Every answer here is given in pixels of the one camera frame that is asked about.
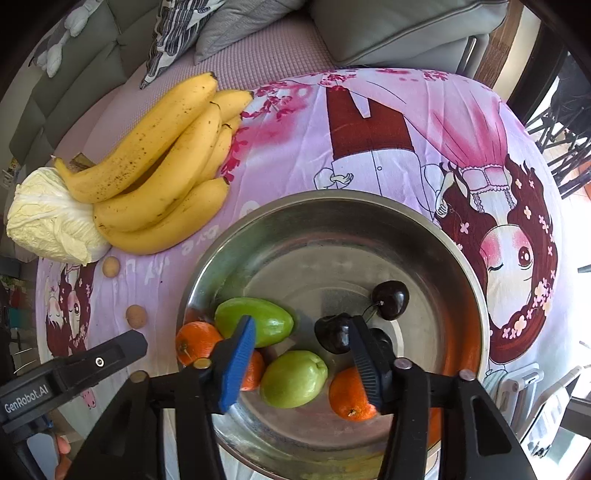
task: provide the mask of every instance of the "metal bowl rim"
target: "metal bowl rim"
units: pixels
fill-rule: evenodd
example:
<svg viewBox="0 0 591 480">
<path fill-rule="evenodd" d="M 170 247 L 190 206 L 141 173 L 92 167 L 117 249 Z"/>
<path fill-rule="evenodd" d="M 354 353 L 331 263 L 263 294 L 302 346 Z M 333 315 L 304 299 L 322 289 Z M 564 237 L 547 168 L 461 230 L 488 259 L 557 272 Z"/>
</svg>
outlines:
<svg viewBox="0 0 591 480">
<path fill-rule="evenodd" d="M 251 223 L 259 220 L 263 217 L 271 215 L 275 212 L 283 210 L 287 207 L 294 206 L 300 203 L 312 202 L 318 200 L 347 200 L 351 202 L 363 202 L 370 205 L 378 205 L 382 208 L 386 208 L 389 210 L 393 210 L 396 213 L 401 213 L 402 215 L 406 216 L 413 222 L 417 223 L 419 226 L 428 230 L 433 236 L 438 239 L 452 254 L 455 258 L 456 262 L 462 268 L 464 274 L 466 275 L 470 286 L 472 287 L 472 291 L 474 293 L 474 297 L 476 299 L 476 304 L 478 305 L 478 311 L 480 313 L 480 340 L 482 342 L 481 348 L 481 357 L 480 357 L 480 366 L 478 372 L 476 372 L 476 376 L 478 380 L 483 380 L 485 377 L 487 361 L 489 357 L 489 349 L 490 349 L 490 337 L 488 334 L 488 328 L 486 328 L 485 319 L 488 318 L 488 310 L 486 308 L 486 300 L 485 296 L 482 292 L 482 288 L 480 287 L 480 282 L 478 282 L 478 278 L 476 273 L 474 272 L 472 266 L 468 263 L 466 257 L 462 254 L 460 249 L 457 245 L 453 242 L 451 238 L 447 236 L 443 230 L 437 227 L 433 222 L 428 220 L 422 214 L 416 212 L 410 207 L 407 207 L 403 203 L 397 202 L 396 200 L 392 200 L 386 197 L 382 197 L 380 195 L 375 195 L 373 193 L 367 192 L 360 192 L 358 190 L 312 190 L 309 192 L 301 192 L 301 193 L 294 193 L 292 195 L 288 195 L 286 197 L 282 197 L 277 200 L 273 200 L 272 202 L 263 205 L 256 210 L 252 211 L 251 213 L 245 215 L 243 218 L 237 220 L 234 224 L 228 227 L 222 234 L 210 245 L 210 247 L 205 250 L 201 258 L 198 260 L 194 273 L 189 279 L 187 283 L 187 287 L 183 292 L 183 296 L 181 298 L 178 316 L 177 316 L 177 332 L 182 327 L 184 323 L 184 315 L 187 309 L 187 305 L 189 302 L 189 298 L 191 293 L 193 292 L 193 287 L 197 283 L 197 280 L 201 276 L 202 272 L 207 268 L 207 266 L 213 261 L 215 255 L 217 254 L 218 250 L 220 250 L 225 243 L 230 241 L 235 235 L 237 235 L 241 230 L 248 227 Z M 254 471 L 261 473 L 273 480 L 290 480 L 286 477 L 282 477 L 277 475 L 276 473 L 268 472 L 265 469 L 259 467 L 258 465 L 252 463 L 248 458 L 245 458 L 236 450 L 232 449 L 222 438 L 216 435 L 217 443 L 221 446 L 225 451 L 227 451 L 230 455 L 232 455 L 236 460 L 244 465 L 252 468 Z M 429 448 L 427 452 L 427 457 L 429 458 L 434 453 L 438 452 L 441 448 L 441 440 L 439 440 L 435 445 Z"/>
</svg>

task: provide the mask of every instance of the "gray pillow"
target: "gray pillow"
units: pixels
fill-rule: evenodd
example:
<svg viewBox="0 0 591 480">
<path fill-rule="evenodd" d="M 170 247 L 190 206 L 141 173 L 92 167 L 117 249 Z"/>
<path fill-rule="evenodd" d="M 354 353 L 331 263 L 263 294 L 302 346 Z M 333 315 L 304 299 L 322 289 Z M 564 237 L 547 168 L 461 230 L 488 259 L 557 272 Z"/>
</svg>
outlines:
<svg viewBox="0 0 591 480">
<path fill-rule="evenodd" d="M 191 47 L 205 22 L 225 0 L 162 0 L 154 40 L 148 54 L 148 72 L 140 89 L 147 87 Z"/>
<path fill-rule="evenodd" d="M 383 66 L 501 24 L 507 0 L 312 0 L 310 15 L 338 66 Z"/>
<path fill-rule="evenodd" d="M 306 0 L 227 0 L 199 35 L 195 63 L 299 10 L 305 3 Z"/>
</svg>

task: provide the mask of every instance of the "cartoon girl eye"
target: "cartoon girl eye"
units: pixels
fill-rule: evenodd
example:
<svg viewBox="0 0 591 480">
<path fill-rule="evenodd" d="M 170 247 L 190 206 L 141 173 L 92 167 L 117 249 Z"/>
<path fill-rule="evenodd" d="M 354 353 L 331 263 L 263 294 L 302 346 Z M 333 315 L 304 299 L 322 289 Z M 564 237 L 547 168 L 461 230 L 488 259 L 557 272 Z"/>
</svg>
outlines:
<svg viewBox="0 0 591 480">
<path fill-rule="evenodd" d="M 532 261 L 530 249 L 527 247 L 521 247 L 519 249 L 517 258 L 519 260 L 519 265 L 521 266 L 521 268 L 528 268 L 531 265 Z"/>
</svg>

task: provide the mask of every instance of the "metal screw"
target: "metal screw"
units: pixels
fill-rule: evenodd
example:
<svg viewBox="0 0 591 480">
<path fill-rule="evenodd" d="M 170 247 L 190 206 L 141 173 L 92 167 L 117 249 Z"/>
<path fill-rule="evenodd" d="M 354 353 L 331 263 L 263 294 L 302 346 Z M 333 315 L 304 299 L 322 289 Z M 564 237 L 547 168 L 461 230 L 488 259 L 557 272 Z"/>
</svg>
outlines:
<svg viewBox="0 0 591 480">
<path fill-rule="evenodd" d="M 394 361 L 394 366 L 400 370 L 408 370 L 413 366 L 413 363 L 408 358 L 402 356 Z"/>
<path fill-rule="evenodd" d="M 197 360 L 193 362 L 193 367 L 199 370 L 205 370 L 210 366 L 212 366 L 212 361 L 209 358 L 197 358 Z"/>
<path fill-rule="evenodd" d="M 464 370 L 460 370 L 460 378 L 467 382 L 471 382 L 472 380 L 476 379 L 476 375 L 474 375 L 472 370 L 465 368 Z"/>
<path fill-rule="evenodd" d="M 129 376 L 129 379 L 133 383 L 142 383 L 146 378 L 148 378 L 148 376 L 149 375 L 143 370 L 136 370 Z"/>
</svg>

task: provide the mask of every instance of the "orange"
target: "orange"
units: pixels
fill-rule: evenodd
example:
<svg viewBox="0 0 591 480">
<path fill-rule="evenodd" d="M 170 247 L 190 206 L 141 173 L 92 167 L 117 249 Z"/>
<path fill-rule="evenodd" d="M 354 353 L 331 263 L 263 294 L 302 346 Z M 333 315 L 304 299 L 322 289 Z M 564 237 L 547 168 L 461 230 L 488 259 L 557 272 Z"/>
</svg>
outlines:
<svg viewBox="0 0 591 480">
<path fill-rule="evenodd" d="M 342 419 L 364 421 L 376 416 L 375 407 L 369 403 L 361 376 L 355 367 L 336 374 L 329 388 L 330 408 Z"/>
<path fill-rule="evenodd" d="M 250 391 L 256 389 L 261 384 L 261 378 L 264 372 L 265 361 L 263 360 L 261 353 L 258 350 L 255 350 L 252 353 L 251 361 L 248 363 L 240 390 Z"/>
<path fill-rule="evenodd" d="M 207 358 L 220 340 L 222 335 L 211 323 L 185 323 L 174 340 L 178 361 L 186 367 L 197 358 Z"/>
</svg>

